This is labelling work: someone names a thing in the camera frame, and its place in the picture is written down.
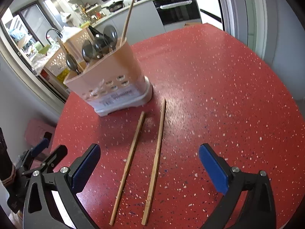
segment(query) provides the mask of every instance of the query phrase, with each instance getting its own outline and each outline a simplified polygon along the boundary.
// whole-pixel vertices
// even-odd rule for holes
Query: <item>oven handle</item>
[[[170,8],[175,8],[175,7],[179,7],[179,6],[189,5],[189,4],[192,4],[192,2],[193,2],[192,0],[176,2],[176,3],[161,5],[160,8],[161,9],[170,9]]]

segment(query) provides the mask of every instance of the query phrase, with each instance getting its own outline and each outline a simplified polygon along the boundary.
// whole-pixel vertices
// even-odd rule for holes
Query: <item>green bowl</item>
[[[50,45],[46,45],[45,47],[43,47],[38,53],[39,54],[47,54],[48,50],[50,48]]]

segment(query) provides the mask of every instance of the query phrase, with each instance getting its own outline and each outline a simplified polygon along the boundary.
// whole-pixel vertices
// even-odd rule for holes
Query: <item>grey cabinet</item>
[[[132,10],[132,14],[130,16],[129,24],[126,32],[126,37],[129,45],[133,45],[145,39],[145,36],[139,26],[141,22],[139,18],[135,16],[134,9],[136,9],[136,7],[134,7]],[[111,18],[121,35],[123,33],[123,28],[124,28],[125,20],[127,18],[127,14],[128,14],[128,10],[125,10]]]
[[[201,19],[195,19],[195,20],[189,20],[189,21],[182,21],[182,22],[177,22],[177,23],[172,23],[164,26],[165,31],[168,33],[170,31],[183,28],[184,25],[188,22],[199,22],[201,23]]]
[[[125,20],[127,18],[128,9],[124,10],[95,28],[103,33],[105,26],[111,24],[115,27],[118,37],[123,33]],[[132,14],[130,16],[128,28],[127,28],[127,41],[129,45],[133,45],[144,39],[165,33],[164,26],[158,15],[158,12],[153,4],[153,1],[143,2],[135,5],[132,8]]]

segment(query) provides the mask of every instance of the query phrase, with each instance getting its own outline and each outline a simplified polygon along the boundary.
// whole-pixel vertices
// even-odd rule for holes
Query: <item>metal spoon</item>
[[[104,28],[104,38],[107,40],[105,40],[105,43],[109,45],[110,49],[115,50],[117,43],[117,32],[112,25],[107,25]]]
[[[103,54],[109,53],[109,43],[105,37],[99,35],[99,37],[94,38],[93,47],[97,52],[97,57],[100,59],[103,57]]]
[[[71,70],[75,71],[76,74],[81,74],[77,67],[76,59],[69,53],[66,55],[66,64]]]
[[[89,40],[85,40],[83,43],[83,47],[81,50],[81,54],[83,59],[85,60],[86,64],[89,65],[91,60],[94,58],[94,49]]]

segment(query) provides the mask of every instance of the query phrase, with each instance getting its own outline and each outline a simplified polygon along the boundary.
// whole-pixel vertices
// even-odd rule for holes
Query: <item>blue gripper pad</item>
[[[94,168],[101,157],[101,148],[95,145],[89,155],[84,159],[71,179],[71,190],[74,194],[80,193],[85,188]]]
[[[47,138],[43,138],[43,140],[31,150],[31,156],[37,157],[44,149],[49,147],[49,144],[50,141]]]
[[[206,172],[210,176],[216,190],[223,195],[228,191],[228,176],[223,171],[216,158],[211,154],[209,149],[203,144],[199,147],[199,159],[202,162]]]

